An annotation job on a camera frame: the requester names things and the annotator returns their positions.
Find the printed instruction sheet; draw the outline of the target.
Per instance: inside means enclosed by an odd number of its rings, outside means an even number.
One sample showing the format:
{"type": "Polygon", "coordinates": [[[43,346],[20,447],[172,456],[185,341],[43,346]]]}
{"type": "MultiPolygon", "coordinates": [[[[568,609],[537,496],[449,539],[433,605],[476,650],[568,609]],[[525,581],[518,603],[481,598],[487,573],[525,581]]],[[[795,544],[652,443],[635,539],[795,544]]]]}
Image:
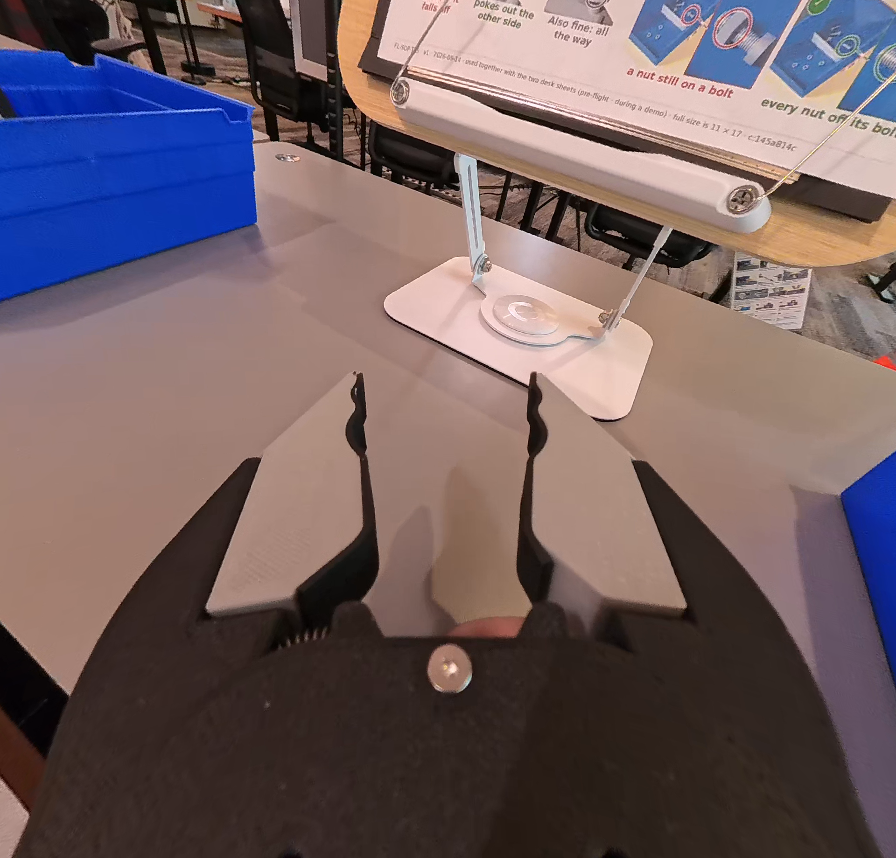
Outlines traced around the printed instruction sheet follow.
{"type": "MultiPolygon", "coordinates": [[[[401,64],[443,0],[382,0],[401,64]]],[[[731,165],[894,198],[895,0],[451,0],[411,66],[731,165]]]]}

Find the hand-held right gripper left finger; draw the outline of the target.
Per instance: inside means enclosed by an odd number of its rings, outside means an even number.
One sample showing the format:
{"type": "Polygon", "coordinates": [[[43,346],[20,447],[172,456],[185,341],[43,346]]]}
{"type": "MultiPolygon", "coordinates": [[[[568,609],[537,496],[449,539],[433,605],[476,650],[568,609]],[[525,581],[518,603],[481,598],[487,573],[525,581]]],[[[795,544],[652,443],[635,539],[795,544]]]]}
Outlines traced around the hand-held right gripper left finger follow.
{"type": "Polygon", "coordinates": [[[331,618],[379,570],[364,379],[351,373],[264,450],[206,611],[331,618]]]}

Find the blue plastic bin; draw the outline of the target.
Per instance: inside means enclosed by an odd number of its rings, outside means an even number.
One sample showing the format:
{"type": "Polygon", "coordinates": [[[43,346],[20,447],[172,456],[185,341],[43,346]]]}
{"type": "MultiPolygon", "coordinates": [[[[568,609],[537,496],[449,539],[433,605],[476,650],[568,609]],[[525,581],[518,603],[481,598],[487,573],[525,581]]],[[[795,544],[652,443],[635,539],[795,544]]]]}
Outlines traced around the blue plastic bin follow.
{"type": "Polygon", "coordinates": [[[895,676],[895,455],[848,486],[840,499],[890,675],[895,676]]]}
{"type": "Polygon", "coordinates": [[[1,84],[3,300],[255,224],[252,105],[50,51],[1,84]]]}

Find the printed picture sheet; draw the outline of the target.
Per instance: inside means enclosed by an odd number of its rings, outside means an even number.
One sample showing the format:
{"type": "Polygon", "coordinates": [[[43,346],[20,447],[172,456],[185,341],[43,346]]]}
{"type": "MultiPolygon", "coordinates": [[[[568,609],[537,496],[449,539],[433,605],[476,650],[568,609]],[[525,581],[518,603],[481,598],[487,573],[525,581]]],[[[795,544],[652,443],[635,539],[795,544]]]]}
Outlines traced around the printed picture sheet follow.
{"type": "Polygon", "coordinates": [[[736,251],[728,307],[742,316],[785,330],[800,331],[811,284],[810,268],[782,266],[736,251]]]}

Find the black office chair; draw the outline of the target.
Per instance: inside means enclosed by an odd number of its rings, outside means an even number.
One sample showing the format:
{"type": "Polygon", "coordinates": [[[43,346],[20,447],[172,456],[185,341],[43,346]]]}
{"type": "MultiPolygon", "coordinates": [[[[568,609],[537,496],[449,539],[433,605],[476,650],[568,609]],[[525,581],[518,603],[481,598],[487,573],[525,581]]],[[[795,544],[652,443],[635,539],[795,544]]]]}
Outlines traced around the black office chair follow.
{"type": "Polygon", "coordinates": [[[406,179],[418,181],[428,192],[459,186],[453,151],[374,121],[370,122],[367,152],[371,159],[371,172],[376,176],[382,176],[386,168],[391,171],[393,182],[402,183],[406,179]]]}
{"type": "MultiPolygon", "coordinates": [[[[585,232],[590,238],[628,256],[623,265],[625,270],[633,270],[635,259],[648,258],[660,228],[660,225],[649,220],[598,203],[588,208],[584,222],[585,232]]],[[[715,248],[716,245],[711,242],[673,230],[654,263],[677,270],[705,258],[715,248]]]]}
{"type": "Polygon", "coordinates": [[[324,75],[297,66],[294,32],[280,0],[235,0],[242,23],[253,101],[263,110],[265,130],[279,141],[283,118],[307,126],[306,147],[342,161],[343,110],[351,105],[338,61],[337,30],[342,0],[323,0],[324,75]]]}

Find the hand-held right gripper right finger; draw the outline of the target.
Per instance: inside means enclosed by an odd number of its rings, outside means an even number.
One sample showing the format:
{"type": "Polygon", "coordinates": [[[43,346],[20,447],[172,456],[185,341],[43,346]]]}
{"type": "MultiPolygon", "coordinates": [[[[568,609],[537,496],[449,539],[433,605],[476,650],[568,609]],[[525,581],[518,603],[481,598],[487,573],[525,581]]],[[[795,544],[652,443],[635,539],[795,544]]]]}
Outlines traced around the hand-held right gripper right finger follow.
{"type": "Polygon", "coordinates": [[[517,576],[573,628],[615,613],[679,619],[686,599],[631,454],[546,375],[528,388],[517,576]]]}

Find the black backing board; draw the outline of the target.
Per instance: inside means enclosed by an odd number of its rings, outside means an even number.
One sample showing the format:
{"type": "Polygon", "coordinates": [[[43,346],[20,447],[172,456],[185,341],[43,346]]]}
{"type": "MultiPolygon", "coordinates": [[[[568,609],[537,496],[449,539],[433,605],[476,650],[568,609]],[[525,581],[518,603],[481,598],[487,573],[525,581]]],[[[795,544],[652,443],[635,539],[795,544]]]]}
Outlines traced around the black backing board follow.
{"type": "MultiPolygon", "coordinates": [[[[417,53],[422,47],[424,39],[434,28],[434,24],[439,21],[442,12],[449,6],[451,0],[443,0],[442,5],[438,8],[435,17],[429,23],[420,38],[412,46],[412,49],[401,64],[383,64],[378,63],[374,58],[374,52],[371,48],[371,34],[369,34],[369,44],[367,46],[367,58],[365,58],[364,69],[371,73],[384,75],[387,80],[393,78],[399,71],[399,66],[404,66],[404,73],[411,74],[411,63],[415,59],[417,53]]],[[[820,180],[812,176],[800,175],[798,172],[801,165],[805,163],[802,158],[797,162],[797,166],[793,170],[782,170],[774,167],[758,168],[751,166],[749,163],[740,162],[738,164],[729,164],[725,161],[714,159],[706,159],[687,153],[676,148],[669,148],[658,145],[647,140],[637,140],[629,133],[618,133],[614,130],[607,130],[596,127],[596,133],[603,133],[606,141],[616,140],[623,146],[632,147],[637,151],[666,151],[668,154],[677,158],[685,158],[693,160],[695,163],[702,163],[706,166],[717,167],[720,170],[727,170],[748,180],[756,181],[765,189],[773,187],[774,191],[771,196],[773,198],[783,197],[786,194],[794,196],[796,202],[821,206],[838,213],[848,216],[860,217],[866,221],[876,221],[882,212],[889,206],[890,200],[883,196],[860,192],[838,186],[831,182],[820,180]]]]}

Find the white wooden document stand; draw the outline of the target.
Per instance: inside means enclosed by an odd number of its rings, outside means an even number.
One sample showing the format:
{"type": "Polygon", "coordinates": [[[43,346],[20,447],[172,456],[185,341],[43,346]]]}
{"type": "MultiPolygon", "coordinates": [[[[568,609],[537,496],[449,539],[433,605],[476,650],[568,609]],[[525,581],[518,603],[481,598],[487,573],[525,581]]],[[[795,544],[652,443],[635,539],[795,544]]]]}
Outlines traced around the white wooden document stand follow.
{"type": "Polygon", "coordinates": [[[343,0],[338,58],[372,122],[453,154],[467,255],[387,295],[393,321],[527,384],[533,374],[602,421],[627,416],[653,341],[624,314],[672,234],[762,255],[787,268],[839,267],[894,251],[894,200],[876,221],[773,199],[773,187],[666,151],[606,141],[596,125],[534,99],[411,68],[387,80],[364,69],[380,0],[343,0]],[[476,164],[481,161],[636,216],[658,233],[625,298],[602,309],[527,279],[487,256],[476,164]]]}

